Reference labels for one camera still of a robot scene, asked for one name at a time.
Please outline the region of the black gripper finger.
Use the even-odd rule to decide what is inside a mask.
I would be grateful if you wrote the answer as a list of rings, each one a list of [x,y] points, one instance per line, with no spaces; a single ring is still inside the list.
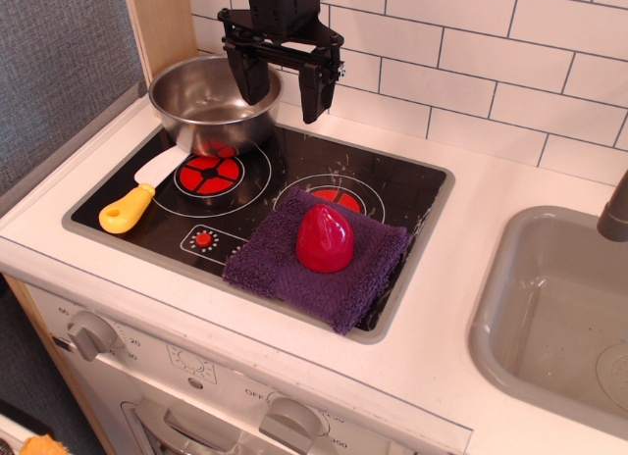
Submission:
[[[259,103],[270,91],[268,64],[237,48],[226,48],[229,66],[240,95],[248,105]]]
[[[298,82],[302,118],[312,124],[332,106],[336,81],[320,66],[305,64],[299,70]]]

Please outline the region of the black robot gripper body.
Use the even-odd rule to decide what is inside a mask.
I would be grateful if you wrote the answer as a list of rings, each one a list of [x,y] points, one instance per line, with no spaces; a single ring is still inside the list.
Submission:
[[[319,19],[326,0],[248,0],[246,9],[223,9],[224,48],[242,77],[263,63],[299,70],[312,65],[325,77],[343,75],[343,37]]]

